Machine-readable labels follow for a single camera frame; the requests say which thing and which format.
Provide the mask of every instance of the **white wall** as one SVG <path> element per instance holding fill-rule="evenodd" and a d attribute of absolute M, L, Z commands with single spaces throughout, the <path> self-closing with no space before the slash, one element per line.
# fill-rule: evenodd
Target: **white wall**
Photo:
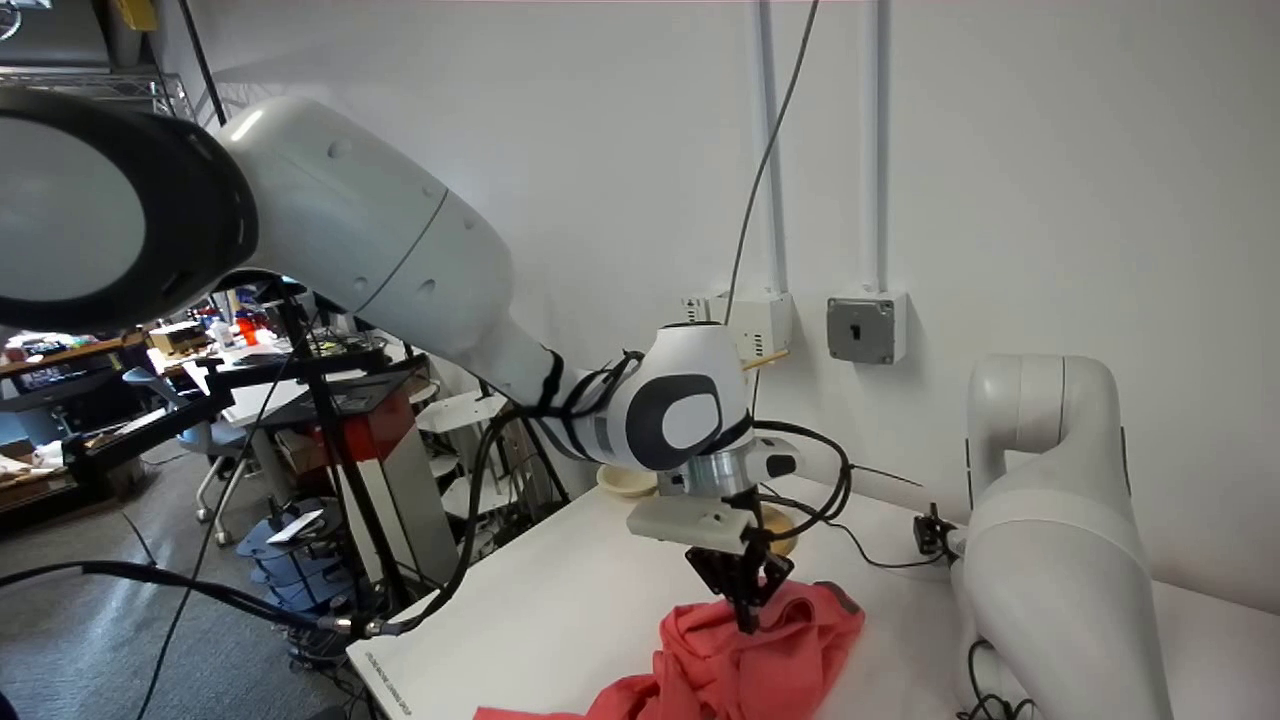
<path fill-rule="evenodd" d="M 197 11 L 227 95 L 315 93 L 470 195 L 521 258 L 518 315 L 574 362 L 724 286 L 761 148 L 753 6 Z M 787 66 L 806 6 L 776 11 Z M 825 295 L 860 277 L 858 41 L 860 6 L 827 0 L 785 142 L 806 350 L 765 411 L 964 502 L 973 362 L 1099 358 L 1158 573 L 1280 611 L 1280 6 L 899 0 L 890 263 L 922 337 L 895 374 L 825 362 Z"/>

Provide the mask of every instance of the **red cloth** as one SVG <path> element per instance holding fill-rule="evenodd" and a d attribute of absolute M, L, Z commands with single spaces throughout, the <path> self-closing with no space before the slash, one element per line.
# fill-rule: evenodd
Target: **red cloth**
<path fill-rule="evenodd" d="M 753 635 L 724 601 L 686 606 L 661 626 L 652 672 L 607 685 L 588 716 L 479 708 L 478 720 L 807 720 L 860 628 L 838 586 L 785 586 Z"/>

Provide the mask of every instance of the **pink fabric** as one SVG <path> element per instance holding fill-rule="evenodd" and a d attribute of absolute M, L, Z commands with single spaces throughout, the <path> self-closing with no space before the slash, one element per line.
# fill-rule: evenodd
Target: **pink fabric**
<path fill-rule="evenodd" d="M 785 586 L 753 635 L 724 601 L 686 606 L 661 626 L 652 672 L 607 685 L 588 716 L 479 708 L 478 720 L 807 720 L 860 628 L 838 586 Z"/>

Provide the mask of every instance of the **wall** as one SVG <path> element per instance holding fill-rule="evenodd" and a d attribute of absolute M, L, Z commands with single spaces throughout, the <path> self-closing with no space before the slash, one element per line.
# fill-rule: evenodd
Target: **wall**
<path fill-rule="evenodd" d="M 643 350 L 681 295 L 724 288 L 761 153 L 753 6 L 197 11 L 227 95 L 324 95 L 470 195 L 518 247 L 518 315 L 574 362 Z M 776 6 L 779 66 L 802 17 Z M 1099 358 L 1158 573 L 1280 611 L 1280 6 L 899 0 L 890 268 L 922 332 L 894 374 L 825 362 L 825 295 L 860 282 L 858 70 L 860 6 L 827 0 L 785 142 L 806 337 L 765 418 L 964 504 L 973 362 Z"/>

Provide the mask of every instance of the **white pipe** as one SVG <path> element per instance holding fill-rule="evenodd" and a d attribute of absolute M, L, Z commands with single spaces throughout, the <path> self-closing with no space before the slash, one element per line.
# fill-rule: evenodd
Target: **white pipe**
<path fill-rule="evenodd" d="M 774 0 L 757 0 L 757 41 L 761 41 L 761 105 L 765 105 L 765 146 L 776 124 L 776 66 L 774 66 Z M 765 233 L 765 294 L 787 294 L 787 217 L 785 217 L 785 171 L 779 146 L 774 148 L 769 177 L 769 233 Z"/>
<path fill-rule="evenodd" d="M 886 209 L 890 209 L 890 0 L 869 0 L 865 11 L 865 74 L 860 74 L 860 274 L 869 294 L 890 288 L 886 268 Z"/>

